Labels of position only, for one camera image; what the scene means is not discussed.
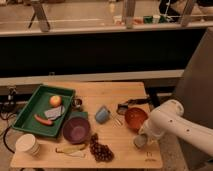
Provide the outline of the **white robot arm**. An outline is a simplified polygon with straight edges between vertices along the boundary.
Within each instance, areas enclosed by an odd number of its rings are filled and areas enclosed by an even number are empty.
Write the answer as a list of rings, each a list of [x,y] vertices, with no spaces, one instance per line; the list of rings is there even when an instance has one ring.
[[[168,100],[149,113],[138,133],[158,140],[170,132],[213,157],[213,129],[184,119],[183,113],[179,101]]]

